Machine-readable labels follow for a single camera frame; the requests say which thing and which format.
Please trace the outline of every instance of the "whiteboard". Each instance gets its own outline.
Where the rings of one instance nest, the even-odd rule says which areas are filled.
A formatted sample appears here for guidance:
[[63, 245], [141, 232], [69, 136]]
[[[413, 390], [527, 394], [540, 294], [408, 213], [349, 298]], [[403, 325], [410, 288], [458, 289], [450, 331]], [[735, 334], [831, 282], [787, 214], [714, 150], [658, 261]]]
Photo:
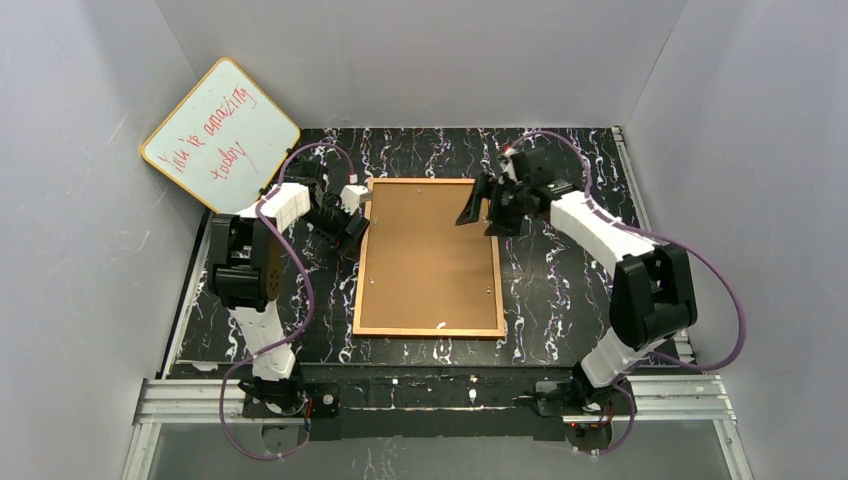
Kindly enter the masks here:
[[218, 213], [250, 206], [300, 129], [222, 58], [141, 145], [141, 156]]

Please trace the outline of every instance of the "wooden board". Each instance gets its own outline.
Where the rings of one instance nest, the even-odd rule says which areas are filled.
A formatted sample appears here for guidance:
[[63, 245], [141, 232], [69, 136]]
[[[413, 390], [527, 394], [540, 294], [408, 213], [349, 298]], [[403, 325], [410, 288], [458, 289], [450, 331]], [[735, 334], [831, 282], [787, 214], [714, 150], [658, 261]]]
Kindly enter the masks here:
[[249, 207], [300, 129], [222, 58], [141, 146], [141, 156], [215, 212]]
[[371, 179], [354, 334], [503, 337], [497, 238], [482, 221], [455, 225], [473, 183]]

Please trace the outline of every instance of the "board frame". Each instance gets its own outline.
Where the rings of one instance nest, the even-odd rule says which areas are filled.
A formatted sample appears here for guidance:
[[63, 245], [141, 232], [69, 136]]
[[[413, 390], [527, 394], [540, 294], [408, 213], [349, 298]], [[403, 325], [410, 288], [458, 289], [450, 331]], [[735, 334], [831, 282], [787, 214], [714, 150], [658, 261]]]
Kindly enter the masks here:
[[[206, 79], [207, 79], [210, 75], [212, 75], [212, 74], [215, 72], [215, 70], [217, 70], [217, 69], [218, 69], [218, 66], [219, 66], [219, 65], [221, 65], [221, 64], [222, 64], [222, 63], [224, 63], [224, 62], [228, 62], [228, 63], [230, 63], [233, 67], [235, 67], [235, 69], [236, 69], [236, 70], [238, 70], [238, 72], [239, 72], [239, 73], [241, 73], [242, 75], [244, 75], [244, 78], [245, 78], [245, 79], [247, 79], [247, 81], [248, 81], [248, 82], [250, 82], [250, 84], [251, 84], [251, 85], [253, 85], [253, 87], [254, 87], [254, 88], [255, 88], [255, 89], [256, 89], [259, 93], [261, 93], [262, 95], [264, 95], [264, 96], [265, 96], [265, 98], [268, 100], [268, 102], [270, 102], [270, 103], [271, 103], [271, 105], [273, 105], [273, 106], [274, 106], [274, 108], [276, 108], [276, 109], [277, 109], [277, 111], [279, 111], [279, 112], [283, 115], [283, 117], [285, 117], [285, 118], [286, 118], [286, 119], [287, 119], [287, 120], [288, 120], [288, 121], [289, 121], [292, 125], [294, 125], [294, 126], [295, 126], [295, 128], [297, 129], [297, 136], [295, 137], [294, 142], [292, 142], [292, 144], [289, 146], [289, 150], [294, 149], [294, 146], [295, 146], [295, 145], [297, 145], [297, 143], [300, 141], [300, 134], [301, 134], [300, 126], [299, 126], [298, 124], [294, 123], [294, 121], [291, 119], [291, 117], [289, 117], [289, 116], [286, 114], [286, 112], [284, 112], [284, 111], [283, 111], [283, 109], [281, 109], [281, 108], [280, 108], [280, 106], [279, 106], [279, 105], [277, 105], [277, 103], [276, 103], [276, 102], [274, 102], [274, 100], [273, 100], [273, 99], [272, 99], [272, 98], [271, 98], [271, 97], [270, 97], [267, 93], [265, 93], [265, 91], [264, 91], [264, 90], [262, 90], [262, 88], [261, 88], [259, 85], [257, 85], [257, 84], [256, 84], [256, 82], [254, 82], [254, 81], [253, 81], [253, 79], [252, 79], [252, 78], [250, 78], [250, 77], [247, 75], [247, 73], [245, 73], [245, 71], [244, 71], [244, 70], [242, 70], [242, 68], [241, 68], [241, 67], [240, 67], [240, 66], [239, 66], [239, 65], [235, 62], [235, 60], [233, 60], [233, 59], [232, 59], [232, 58], [230, 58], [230, 57], [221, 57], [221, 58], [219, 58], [219, 59], [218, 59], [218, 61], [216, 61], [216, 62], [215, 62], [215, 65], [212, 65], [212, 67], [211, 67], [211, 68], [210, 68], [210, 69], [209, 69], [209, 70], [208, 70], [208, 71], [207, 71], [207, 72], [206, 72], [206, 73], [205, 73], [202, 77], [200, 77], [200, 79], [197, 81], [197, 83], [196, 83], [196, 84], [194, 84], [194, 86], [193, 86], [193, 87], [191, 87], [191, 90], [189, 90], [189, 92], [188, 92], [188, 93], [187, 93], [187, 94], [183, 97], [183, 99], [182, 99], [182, 100], [180, 100], [180, 103], [178, 103], [178, 104], [177, 104], [177, 106], [176, 106], [176, 107], [174, 107], [174, 109], [173, 109], [173, 110], [171, 110], [171, 113], [169, 113], [169, 114], [168, 114], [168, 116], [167, 116], [167, 117], [165, 117], [165, 119], [164, 119], [164, 120], [162, 120], [162, 123], [160, 123], [160, 124], [159, 124], [159, 126], [158, 126], [158, 127], [156, 127], [156, 129], [155, 129], [155, 130], [153, 130], [153, 133], [151, 133], [151, 134], [150, 134], [150, 136], [148, 136], [148, 137], [147, 137], [147, 139], [146, 139], [144, 142], [142, 142], [142, 144], [141, 144], [141, 145], [139, 145], [138, 150], [139, 150], [139, 154], [141, 155], [141, 158], [142, 158], [145, 162], [147, 162], [148, 164], [150, 164], [150, 166], [152, 166], [153, 168], [155, 168], [156, 170], [158, 170], [158, 171], [159, 171], [162, 175], [165, 175], [165, 176], [166, 176], [169, 180], [171, 180], [172, 182], [174, 182], [174, 183], [176, 183], [177, 185], [179, 185], [179, 186], [180, 186], [180, 188], [182, 188], [183, 190], [185, 190], [186, 192], [188, 192], [188, 193], [189, 193], [189, 195], [191, 195], [192, 197], [196, 198], [198, 202], [202, 203], [202, 204], [203, 204], [203, 206], [205, 206], [205, 207], [206, 207], [206, 208], [208, 208], [209, 210], [212, 210], [212, 211], [213, 211], [213, 212], [215, 212], [215, 213], [234, 213], [234, 212], [221, 212], [220, 210], [218, 210], [216, 207], [214, 207], [213, 205], [211, 205], [211, 204], [210, 204], [210, 203], [209, 203], [209, 202], [208, 202], [205, 198], [203, 198], [203, 196], [202, 196], [202, 195], [200, 195], [199, 193], [197, 193], [197, 192], [195, 192], [194, 190], [190, 189], [187, 185], [185, 185], [183, 182], [181, 182], [179, 179], [177, 179], [177, 177], [175, 177], [175, 176], [171, 175], [171, 174], [170, 174], [167, 170], [165, 170], [164, 168], [162, 168], [162, 167], [161, 167], [161, 166], [160, 166], [160, 165], [159, 165], [159, 164], [158, 164], [158, 163], [157, 163], [154, 159], [152, 159], [152, 158], [148, 157], [148, 156], [147, 156], [147, 154], [145, 153], [145, 150], [147, 149], [147, 145], [148, 145], [151, 141], [153, 141], [153, 139], [156, 137], [156, 135], [157, 135], [157, 134], [159, 134], [159, 131], [160, 131], [160, 130], [162, 130], [163, 128], [165, 128], [165, 126], [168, 124], [168, 122], [170, 122], [170, 121], [171, 121], [171, 118], [172, 118], [172, 117], [173, 117], [173, 116], [174, 116], [177, 112], [179, 112], [181, 108], [183, 108], [183, 104], [185, 104], [185, 103], [188, 101], [188, 99], [189, 99], [189, 98], [191, 98], [191, 97], [192, 97], [192, 95], [194, 95], [194, 92], [195, 92], [195, 91], [196, 91], [196, 90], [197, 90], [197, 89], [198, 89], [201, 85], [203, 85], [203, 82], [205, 82], [205, 81], [206, 81]], [[276, 173], [280, 170], [280, 167], [283, 165], [283, 162], [286, 160], [286, 158], [288, 158], [288, 155], [289, 155], [289, 154], [288, 154], [288, 153], [286, 153], [285, 155], [283, 155], [283, 156], [280, 158], [280, 161], [277, 163], [277, 166], [276, 166], [276, 167], [275, 167], [275, 168], [271, 171], [271, 176], [268, 178], [268, 180], [266, 180], [266, 181], [265, 181], [265, 184], [263, 185], [263, 187], [271, 183], [271, 181], [274, 179], [274, 176], [275, 176], [275, 175], [276, 175]], [[253, 198], [252, 203], [253, 203], [253, 202], [256, 202], [256, 200], [258, 200], [258, 199], [259, 199], [259, 196], [260, 196], [260, 195], [259, 195], [259, 190], [257, 189], [256, 196]]]
[[[369, 178], [368, 188], [374, 189], [377, 184], [406, 184], [406, 185], [473, 185], [474, 180], [469, 178]], [[365, 204], [365, 218], [371, 220], [371, 206], [369, 201]], [[366, 277], [365, 270], [368, 257], [368, 237], [366, 231], [362, 238], [362, 247], [359, 255], [359, 272], [357, 274], [356, 301], [353, 313], [353, 334], [371, 335], [385, 337], [475, 337], [475, 338], [499, 338], [506, 334], [503, 307], [503, 287], [501, 285], [500, 251], [498, 248], [498, 237], [491, 237], [492, 247], [492, 271], [493, 271], [493, 293], [495, 294], [496, 327], [494, 329], [464, 329], [464, 328], [382, 328], [363, 327], [362, 300], [365, 295]]]

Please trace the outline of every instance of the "red handwritten text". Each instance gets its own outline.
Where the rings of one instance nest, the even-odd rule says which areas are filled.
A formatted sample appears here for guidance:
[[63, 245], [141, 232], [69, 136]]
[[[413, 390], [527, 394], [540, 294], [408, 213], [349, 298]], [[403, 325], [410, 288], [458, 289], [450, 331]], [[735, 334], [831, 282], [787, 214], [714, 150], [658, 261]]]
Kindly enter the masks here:
[[256, 100], [244, 88], [236, 87], [233, 89], [232, 95], [229, 97], [224, 95], [222, 98], [221, 106], [212, 112], [212, 115], [209, 115], [206, 125], [203, 126], [203, 129], [209, 135], [215, 135], [215, 132], [221, 129], [224, 119], [232, 116], [236, 113], [236, 110], [247, 104], [248, 99], [253, 102], [250, 108], [256, 108]]
[[188, 137], [180, 138], [179, 140], [181, 142], [190, 143], [191, 145], [194, 145], [195, 147], [200, 147], [200, 146], [206, 145], [205, 143], [200, 141], [200, 139], [197, 137], [197, 135], [189, 135]]
[[253, 159], [250, 158], [250, 155], [247, 154], [245, 149], [241, 146], [239, 142], [236, 142], [235, 147], [231, 147], [227, 150], [223, 148], [219, 148], [218, 152], [221, 154], [221, 164], [215, 170], [209, 170], [212, 173], [212, 178], [226, 180], [230, 175], [230, 170], [233, 167], [233, 163], [241, 156], [246, 158], [247, 161], [250, 162], [250, 165], [253, 167], [253, 171], [259, 173], [256, 169], [256, 165], [253, 163]]
[[174, 151], [174, 154], [169, 158], [164, 155], [159, 155], [159, 160], [169, 163], [174, 166], [180, 173], [185, 173], [186, 163], [188, 161], [189, 154], [185, 150], [180, 150], [179, 152]]

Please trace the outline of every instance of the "cable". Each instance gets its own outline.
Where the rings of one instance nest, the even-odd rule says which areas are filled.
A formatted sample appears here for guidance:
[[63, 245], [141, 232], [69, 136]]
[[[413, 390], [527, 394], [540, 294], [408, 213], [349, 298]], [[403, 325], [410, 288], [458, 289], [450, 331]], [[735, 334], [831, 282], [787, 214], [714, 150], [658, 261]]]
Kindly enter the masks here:
[[601, 418], [598, 419], [598, 422], [595, 423], [595, 427], [600, 427], [604, 424], [604, 418], [607, 416], [607, 407], [601, 409]]
[[614, 403], [612, 403], [612, 400], [610, 400], [610, 416], [609, 416], [609, 418], [607, 418], [607, 421], [604, 423], [604, 425], [603, 425], [603, 426], [605, 426], [605, 427], [606, 427], [607, 425], [609, 425], [610, 423], [612, 423], [612, 417], [613, 417], [613, 415], [615, 415], [615, 404], [614, 404]]
[[309, 399], [309, 407], [306, 408], [306, 414], [303, 415], [303, 428], [306, 430], [306, 433], [309, 433], [309, 418], [312, 417], [312, 402], [313, 400]]
[[627, 390], [625, 390], [621, 385], [616, 383], [612, 386], [612, 388], [618, 390], [620, 394], [624, 395], [624, 398], [627, 399], [627, 403], [630, 405], [630, 418], [627, 420], [627, 428], [624, 430], [624, 433], [621, 434], [621, 437], [619, 437], [618, 440], [609, 447], [602, 450], [592, 450], [591, 452], [584, 453], [598, 453], [600, 455], [612, 453], [615, 449], [624, 444], [624, 441], [630, 436], [630, 431], [633, 430], [633, 423], [636, 421], [636, 403], [633, 402], [633, 397], [631, 397], [630, 394], [627, 393]]
[[650, 355], [654, 358], [663, 360], [665, 362], [672, 363], [672, 364], [677, 365], [679, 367], [689, 368], [689, 369], [693, 369], [693, 370], [701, 370], [701, 371], [718, 370], [718, 369], [724, 368], [724, 367], [730, 365], [731, 363], [733, 363], [733, 361], [736, 360], [736, 358], [739, 356], [739, 353], [742, 351], [742, 347], [745, 345], [745, 339], [748, 335], [748, 327], [747, 327], [747, 317], [746, 317], [746, 314], [745, 314], [745, 307], [742, 306], [742, 301], [739, 298], [739, 294], [730, 285], [730, 281], [727, 279], [727, 277], [725, 277], [724, 274], [721, 273], [721, 271], [718, 269], [718, 267], [715, 264], [713, 264], [711, 261], [709, 261], [703, 253], [699, 252], [695, 248], [693, 248], [693, 247], [691, 247], [691, 246], [689, 246], [685, 243], [674, 240], [674, 239], [672, 239], [672, 238], [670, 238], [666, 235], [663, 235], [661, 233], [652, 232], [652, 231], [649, 231], [649, 230], [643, 230], [643, 229], [637, 228], [637, 227], [631, 227], [629, 225], [625, 225], [624, 223], [618, 221], [615, 218], [611, 218], [611, 217], [604, 215], [602, 213], [603, 210], [602, 209], [599, 210], [600, 207], [598, 206], [597, 203], [595, 203], [595, 200], [592, 198], [592, 193], [591, 193], [591, 189], [592, 189], [592, 167], [591, 167], [591, 164], [589, 163], [589, 159], [586, 158], [586, 156], [583, 155], [583, 152], [579, 148], [577, 148], [574, 145], [574, 143], [569, 141], [567, 138], [563, 137], [562, 135], [560, 135], [558, 133], [554, 133], [554, 132], [551, 132], [551, 131], [537, 130], [537, 131], [534, 131], [534, 132], [525, 133], [524, 135], [519, 137], [517, 140], [512, 142], [510, 144], [510, 146], [512, 148], [518, 148], [518, 146], [524, 140], [538, 136], [538, 135], [547, 136], [547, 137], [551, 137], [551, 138], [554, 138], [556, 140], [559, 140], [560, 142], [562, 142], [566, 146], [568, 146], [577, 155], [577, 158], [580, 159], [580, 163], [583, 167], [583, 177], [584, 177], [583, 181], [584, 181], [584, 184], [585, 184], [585, 186], [583, 188], [583, 193], [586, 196], [586, 204], [589, 206], [589, 208], [592, 209], [592, 213], [594, 213], [597, 217], [609, 222], [610, 224], [612, 224], [614, 227], [618, 228], [619, 230], [624, 230], [626, 232], [635, 233], [635, 234], [641, 235], [643, 237], [648, 237], [648, 238], [652, 238], [654, 240], [659, 240], [659, 241], [663, 241], [663, 242], [666, 242], [666, 243], [670, 243], [672, 245], [676, 245], [676, 246], [686, 250], [687, 252], [692, 254], [695, 258], [700, 260], [701, 263], [703, 263], [708, 269], [710, 269], [711, 272], [713, 272], [713, 274], [716, 276], [716, 278], [718, 278], [718, 280], [722, 283], [722, 285], [724, 285], [724, 288], [727, 290], [727, 293], [730, 295], [730, 299], [733, 301], [733, 306], [736, 308], [736, 315], [737, 315], [737, 318], [738, 318], [739, 332], [738, 332], [738, 335], [736, 337], [736, 344], [733, 346], [733, 350], [730, 352], [730, 354], [727, 357], [725, 357], [721, 361], [718, 361], [718, 362], [710, 364], [710, 365], [692, 365], [692, 364], [689, 364], [689, 363], [682, 362], [682, 361], [680, 361], [676, 358], [673, 358], [673, 357], [668, 356], [668, 355], [661, 353], [661, 352], [651, 352]]
[[347, 166], [350, 169], [350, 174], [351, 175], [356, 174], [356, 170], [353, 168], [353, 160], [350, 158], [350, 155], [344, 149], [342, 149], [341, 147], [339, 147], [338, 145], [335, 145], [333, 143], [314, 142], [314, 143], [308, 143], [308, 144], [298, 148], [297, 150], [292, 152], [292, 154], [289, 155], [288, 158], [286, 158], [286, 161], [283, 162], [283, 166], [280, 167], [280, 175], [277, 177], [277, 185], [282, 185], [283, 178], [286, 175], [286, 169], [289, 168], [289, 164], [292, 161], [294, 161], [294, 159], [297, 158], [298, 155], [305, 152], [307, 149], [314, 148], [314, 147], [328, 147], [328, 148], [335, 149], [338, 153], [341, 154], [341, 157], [343, 157], [345, 159], [345, 161], [347, 162]]
[[293, 416], [297, 415], [298, 413], [302, 412], [304, 408], [306, 408], [306, 405], [309, 404], [309, 400], [310, 399], [306, 397], [306, 394], [304, 394], [303, 395], [303, 401], [300, 402], [300, 407], [298, 407], [297, 410], [295, 410], [291, 413], [280, 413], [279, 415], [283, 416], [283, 417], [293, 417]]
[[[295, 157], [297, 157], [298, 155], [303, 153], [307, 148], [316, 147], [316, 146], [332, 147], [332, 148], [335, 148], [337, 151], [341, 152], [342, 156], [345, 158], [345, 160], [347, 160], [348, 166], [350, 167], [351, 175], [353, 175], [353, 172], [354, 172], [353, 161], [351, 160], [350, 155], [348, 155], [348, 153], [346, 151], [344, 151], [342, 148], [340, 148], [336, 145], [333, 145], [331, 143], [316, 142], [316, 143], [310, 143], [308, 145], [304, 145], [303, 147], [298, 148], [286, 159], [286, 161], [283, 163], [282, 168], [280, 169], [280, 175], [279, 175], [279, 178], [277, 180], [277, 183], [281, 184], [283, 182], [283, 178], [284, 178], [284, 175], [285, 175], [286, 168], [288, 167], [289, 163], [291, 163], [291, 161]], [[233, 366], [231, 366], [227, 370], [227, 372], [224, 373], [224, 378], [221, 381], [221, 394], [218, 397], [218, 418], [221, 420], [221, 428], [224, 429], [224, 435], [227, 436], [227, 440], [230, 441], [230, 444], [233, 446], [233, 448], [235, 448], [236, 450], [238, 450], [242, 454], [244, 454], [244, 455], [246, 455], [246, 456], [248, 456], [252, 459], [255, 459], [255, 460], [279, 460], [279, 459], [288, 457], [289, 455], [292, 455], [293, 453], [300, 450], [304, 445], [306, 445], [306, 443], [309, 440], [309, 437], [307, 436], [307, 439], [303, 443], [301, 443], [300, 445], [297, 445], [296, 447], [294, 447], [291, 450], [284, 452], [284, 453], [277, 453], [277, 454], [274, 454], [274, 455], [259, 455], [259, 454], [256, 454], [256, 453], [253, 453], [253, 452], [247, 450], [246, 448], [241, 446], [241, 444], [239, 444], [236, 441], [236, 439], [233, 437], [232, 431], [230, 431], [229, 425], [227, 425], [227, 421], [226, 421], [226, 418], [225, 418], [225, 415], [224, 415], [224, 395], [227, 391], [227, 381], [230, 379], [230, 377], [232, 377], [233, 373], [235, 373], [236, 370], [243, 367], [244, 365], [247, 365], [248, 363], [252, 362], [253, 359], [258, 357], [259, 355], [267, 353], [267, 352], [269, 352], [269, 351], [271, 351], [271, 350], [273, 350], [273, 349], [275, 349], [275, 348], [277, 348], [281, 345], [291, 343], [295, 338], [299, 337], [300, 334], [302, 334], [304, 332], [304, 330], [306, 330], [306, 327], [309, 326], [309, 322], [312, 321], [312, 317], [315, 314], [315, 291], [312, 288], [312, 281], [309, 279], [309, 274], [306, 271], [306, 266], [303, 265], [303, 262], [300, 260], [300, 257], [297, 256], [297, 252], [294, 251], [294, 248], [292, 248], [291, 244], [283, 237], [283, 234], [280, 233], [279, 230], [277, 230], [277, 228], [274, 226], [274, 224], [271, 223], [271, 221], [268, 219], [268, 217], [265, 216], [262, 213], [262, 206], [265, 205], [265, 203], [267, 203], [267, 201], [269, 199], [273, 198], [274, 195], [276, 195], [278, 192], [279, 192], [279, 189], [276, 189], [276, 188], [272, 189], [271, 192], [269, 192], [267, 196], [261, 198], [259, 200], [259, 202], [257, 202], [256, 208], [255, 208], [254, 211], [256, 213], [256, 217], [259, 218], [259, 220], [262, 223], [264, 223], [266, 227], [268, 227], [268, 230], [270, 230], [272, 234], [274, 234], [274, 236], [277, 238], [277, 241], [280, 242], [280, 245], [283, 246], [283, 249], [286, 251], [286, 253], [288, 253], [289, 257], [291, 257], [292, 261], [295, 264], [295, 267], [297, 267], [297, 271], [303, 276], [303, 284], [306, 286], [306, 299], [307, 299], [306, 317], [303, 319], [303, 322], [301, 322], [300, 326], [297, 327], [297, 329], [295, 329], [295, 331], [292, 332], [289, 336], [283, 338], [282, 340], [276, 341], [276, 342], [274, 342], [270, 345], [267, 345], [267, 346], [259, 349], [256, 353], [254, 353], [252, 355], [248, 355], [247, 357], [240, 360], [239, 362], [234, 363]], [[309, 410], [307, 412], [307, 415], [309, 415], [311, 413], [312, 413], [312, 403], [311, 403], [311, 400], [310, 400], [310, 405], [309, 405]]]

